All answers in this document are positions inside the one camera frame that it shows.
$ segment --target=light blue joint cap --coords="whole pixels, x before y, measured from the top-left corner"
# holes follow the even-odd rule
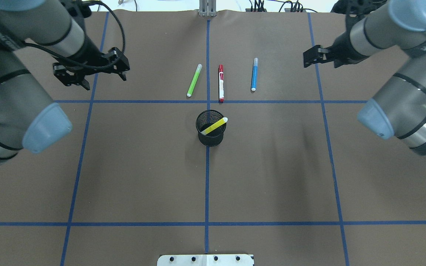
[[[406,30],[426,31],[426,0],[391,0],[389,16]]]
[[[373,98],[369,99],[358,113],[358,121],[384,140],[394,136],[394,129],[389,118]]]
[[[22,138],[22,146],[40,153],[70,133],[72,124],[58,103],[52,103],[32,121]]]
[[[0,0],[0,10],[26,11],[42,5],[46,0]]]

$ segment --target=blue tape line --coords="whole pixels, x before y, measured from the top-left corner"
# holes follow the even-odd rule
[[[204,100],[94,100],[98,104],[138,103],[138,104],[204,104]]]
[[[206,147],[206,173],[205,173],[205,253],[209,250],[209,224],[210,223],[210,147]]]
[[[365,104],[366,100],[323,100],[325,104]]]
[[[206,109],[210,109],[210,20],[206,21]],[[205,170],[205,253],[210,249],[210,147],[206,147]]]
[[[105,43],[106,28],[108,27],[108,18],[109,18],[109,13],[107,12],[106,17],[105,17],[105,27],[103,28],[103,35],[101,37],[100,51],[103,50],[103,45]],[[68,217],[67,230],[65,232],[64,248],[62,249],[60,266],[64,266],[64,264],[65,264],[65,256],[66,256],[66,253],[67,253],[68,240],[69,240],[69,237],[70,237],[71,221],[73,219],[73,210],[75,208],[75,201],[76,201],[76,198],[77,198],[78,182],[80,180],[81,165],[82,165],[82,162],[83,162],[83,155],[85,153],[85,145],[87,143],[88,128],[89,128],[89,125],[90,125],[91,111],[93,109],[93,99],[95,98],[97,81],[98,81],[98,74],[95,74],[95,80],[93,81],[93,91],[91,92],[90,106],[88,107],[87,121],[86,121],[86,124],[85,124],[85,133],[83,134],[83,142],[81,144],[80,158],[78,160],[77,175],[76,175],[76,178],[75,178],[75,185],[73,187],[73,194],[72,194],[72,197],[71,197],[70,212],[69,212],[69,217]]]
[[[228,100],[225,104],[319,104],[319,100]]]
[[[310,13],[307,13],[308,16],[308,23],[310,28],[310,37],[311,37],[311,46],[315,46],[315,40],[313,38],[313,26],[311,23],[311,16]],[[335,187],[335,199],[336,199],[336,206],[338,208],[338,218],[341,229],[341,241],[343,242],[343,252],[345,255],[345,263],[346,266],[349,266],[349,258],[348,258],[348,245],[346,243],[346,235],[345,235],[345,226],[343,225],[343,215],[341,213],[341,202],[339,199],[339,192],[338,192],[338,182],[336,179],[336,171],[335,171],[335,162],[333,160],[333,150],[331,148],[331,141],[329,136],[329,130],[328,130],[328,121],[327,121],[327,115],[326,115],[326,109],[325,109],[325,101],[323,98],[323,90],[321,87],[321,79],[320,79],[320,70],[318,69],[318,65],[315,64],[315,72],[317,74],[317,83],[318,83],[318,92],[320,93],[320,101],[321,101],[321,112],[323,113],[323,122],[325,124],[325,134],[327,137],[327,145],[328,145],[328,155],[330,157],[330,164],[331,164],[331,171],[333,173],[333,183]]]
[[[206,109],[210,109],[210,20],[206,21]]]
[[[66,222],[0,222],[0,226],[67,226]]]
[[[204,222],[72,222],[72,226],[129,226],[129,227],[142,227],[142,226],[205,226]]]
[[[348,221],[344,225],[399,225],[399,224],[426,224],[426,221]]]
[[[210,222],[210,226],[318,226],[340,224],[340,222]]]

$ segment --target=marker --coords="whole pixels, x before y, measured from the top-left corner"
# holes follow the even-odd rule
[[[259,59],[254,58],[254,63],[252,65],[252,78],[251,78],[251,91],[256,91],[256,81],[257,81],[257,66]]]
[[[223,65],[218,67],[218,94],[220,95],[220,103],[224,101],[224,87],[223,87]]]
[[[188,89],[188,92],[186,93],[187,97],[191,97],[193,93],[193,89],[195,89],[196,81],[198,80],[198,76],[200,75],[200,71],[202,70],[202,64],[198,64],[196,67],[195,74],[193,76],[192,82],[190,84],[190,88]]]
[[[228,118],[223,117],[222,119],[218,120],[216,123],[207,127],[205,130],[201,131],[200,133],[203,135],[208,135],[208,133],[210,133],[211,131],[219,128],[220,126],[223,126],[223,124],[226,123],[227,121],[228,121]]]

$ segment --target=blue marker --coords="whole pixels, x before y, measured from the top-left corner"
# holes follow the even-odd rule
[[[256,91],[256,82],[257,82],[257,65],[259,59],[254,58],[254,64],[252,65],[252,79],[251,79],[251,91]]]

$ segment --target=green marker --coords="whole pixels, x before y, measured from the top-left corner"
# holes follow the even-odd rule
[[[198,64],[196,67],[195,75],[193,76],[192,83],[190,84],[190,88],[186,93],[187,97],[191,97],[193,93],[193,89],[195,89],[196,81],[198,80],[198,76],[200,75],[200,71],[202,70],[202,64]]]

